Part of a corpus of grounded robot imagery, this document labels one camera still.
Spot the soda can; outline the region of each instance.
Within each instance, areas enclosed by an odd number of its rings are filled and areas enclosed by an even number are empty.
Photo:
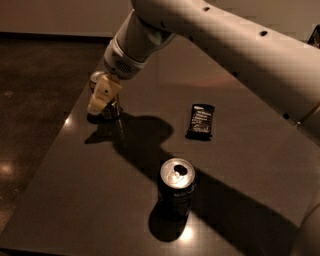
[[[163,217],[178,220],[189,215],[196,187],[193,166],[184,159],[172,158],[160,170],[158,204]]]

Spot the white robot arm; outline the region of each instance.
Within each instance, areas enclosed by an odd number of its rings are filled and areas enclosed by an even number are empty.
[[[196,44],[266,103],[320,141],[320,51],[203,0],[133,0],[105,52],[120,79],[134,77],[175,34]]]

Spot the floor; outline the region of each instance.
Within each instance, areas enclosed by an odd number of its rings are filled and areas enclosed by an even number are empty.
[[[0,232],[106,43],[0,38]]]

